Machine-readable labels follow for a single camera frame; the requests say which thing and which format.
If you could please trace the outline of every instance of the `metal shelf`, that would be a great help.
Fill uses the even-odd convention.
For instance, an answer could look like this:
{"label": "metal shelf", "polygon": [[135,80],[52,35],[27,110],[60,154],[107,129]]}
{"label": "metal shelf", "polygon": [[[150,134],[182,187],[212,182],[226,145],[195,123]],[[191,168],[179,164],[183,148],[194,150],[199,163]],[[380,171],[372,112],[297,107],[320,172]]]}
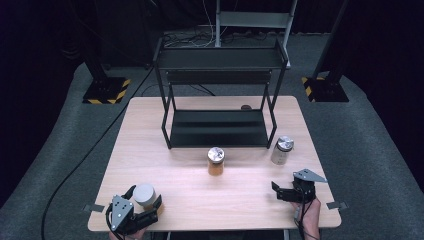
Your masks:
{"label": "metal shelf", "polygon": [[[165,110],[162,131],[168,148],[270,147],[277,128],[273,110],[288,62],[278,39],[273,47],[265,48],[165,48],[160,40],[153,62]],[[279,77],[271,100],[268,85],[274,70],[279,71]],[[164,71],[168,97],[162,82]],[[256,84],[264,86],[264,93],[259,109],[178,109],[173,86],[194,84]],[[265,101],[273,123],[269,134],[263,115]],[[174,114],[168,136],[171,104]]]}
{"label": "metal shelf", "polygon": [[[284,51],[287,52],[287,41],[291,33],[296,5],[297,0],[293,0],[290,11],[281,13],[221,11],[221,0],[216,0],[215,47],[221,47],[221,27],[223,26],[280,28],[285,29],[282,44]],[[287,62],[286,68],[291,68],[290,61]]]}

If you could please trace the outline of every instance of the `black backdrop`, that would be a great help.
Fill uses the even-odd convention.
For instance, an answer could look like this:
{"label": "black backdrop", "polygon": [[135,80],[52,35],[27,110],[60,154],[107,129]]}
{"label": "black backdrop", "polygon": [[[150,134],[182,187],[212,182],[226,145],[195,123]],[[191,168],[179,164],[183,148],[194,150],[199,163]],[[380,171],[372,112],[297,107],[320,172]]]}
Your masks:
{"label": "black backdrop", "polygon": [[[66,99],[73,72],[83,62],[75,39],[77,36],[61,8],[69,1],[76,7],[81,21],[101,35],[102,22],[96,12],[97,0],[0,1],[0,77],[3,87],[0,206],[15,189],[49,136]],[[166,30],[207,23],[202,1],[144,2],[148,9],[148,21],[156,28]],[[222,2],[226,4],[223,7],[229,9],[233,9],[235,4],[234,0]],[[258,6],[262,8],[261,11],[275,11],[288,6],[283,0],[263,1],[260,4],[252,2],[256,3],[239,0],[238,4],[240,9],[251,11],[259,9]],[[330,32],[340,2],[299,0],[293,32]],[[214,21],[215,0],[205,0],[205,3]],[[132,17],[137,19],[133,24],[139,24],[141,18],[134,12]],[[123,27],[134,28],[135,25],[126,22]],[[105,44],[90,30],[86,29],[85,33],[93,50],[100,56],[105,51],[102,49]]]}
{"label": "black backdrop", "polygon": [[416,0],[349,1],[320,70],[366,93],[424,191],[423,10]]}

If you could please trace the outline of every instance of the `silver canister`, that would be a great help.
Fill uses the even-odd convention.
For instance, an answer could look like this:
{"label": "silver canister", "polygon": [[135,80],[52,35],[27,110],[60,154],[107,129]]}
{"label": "silver canister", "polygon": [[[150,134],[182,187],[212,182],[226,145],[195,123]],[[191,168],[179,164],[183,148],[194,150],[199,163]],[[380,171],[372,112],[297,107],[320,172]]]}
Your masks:
{"label": "silver canister", "polygon": [[[133,190],[134,200],[143,207],[144,211],[153,209],[153,204],[157,200],[156,191],[150,183],[137,184]],[[157,209],[157,214],[161,215],[165,206],[163,202]]]}
{"label": "silver canister", "polygon": [[213,147],[208,151],[208,172],[212,176],[221,175],[224,172],[224,150]]}
{"label": "silver canister", "polygon": [[293,150],[294,141],[293,139],[282,136],[278,139],[275,144],[274,150],[271,155],[271,161],[277,165],[283,165],[287,162],[289,152]]}

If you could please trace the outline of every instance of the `white cable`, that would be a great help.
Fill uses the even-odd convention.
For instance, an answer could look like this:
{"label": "white cable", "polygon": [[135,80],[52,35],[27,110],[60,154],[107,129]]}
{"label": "white cable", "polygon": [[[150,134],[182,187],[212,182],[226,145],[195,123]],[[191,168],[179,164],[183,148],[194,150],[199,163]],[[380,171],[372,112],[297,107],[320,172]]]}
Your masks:
{"label": "white cable", "polygon": [[[236,5],[234,5],[233,12],[235,12],[235,11],[236,11],[237,5],[238,5],[238,0],[236,1]],[[222,31],[222,33],[221,33],[219,36],[222,36],[222,34],[224,34],[225,30],[227,30],[227,28],[228,28],[228,26],[226,26],[226,27],[224,28],[224,31]]]}
{"label": "white cable", "polygon": [[208,43],[205,44],[196,44],[193,41],[189,41],[189,43],[193,44],[195,47],[207,47],[209,44],[213,43],[215,41],[215,39],[213,38],[214,34],[213,34],[213,26],[212,26],[212,22],[211,19],[209,18],[209,14],[208,11],[206,10],[206,4],[205,4],[205,0],[202,0],[203,2],[203,9],[205,9],[205,13],[206,13],[206,17],[208,18],[209,21],[209,26],[211,27],[211,40],[209,40]]}

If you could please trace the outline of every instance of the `yellow black caution tape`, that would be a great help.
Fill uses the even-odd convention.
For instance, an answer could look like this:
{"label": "yellow black caution tape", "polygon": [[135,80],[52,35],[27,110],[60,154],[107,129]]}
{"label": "yellow black caution tape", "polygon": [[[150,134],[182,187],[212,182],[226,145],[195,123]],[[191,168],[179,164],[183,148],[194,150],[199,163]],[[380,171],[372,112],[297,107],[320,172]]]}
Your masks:
{"label": "yellow black caution tape", "polygon": [[117,96],[115,98],[93,98],[93,99],[84,99],[84,103],[91,103],[91,104],[115,104],[120,103],[122,101],[122,98],[124,98],[125,93],[127,91],[128,85],[130,84],[131,80],[127,79],[122,84],[122,88],[117,93]]}
{"label": "yellow black caution tape", "polygon": [[[316,80],[325,80],[325,78],[318,77]],[[310,84],[311,81],[312,81],[311,78],[307,78],[307,77],[302,78],[303,87],[305,87],[305,91],[306,91],[306,96],[308,96],[308,99],[310,102],[315,102],[315,96]]]}

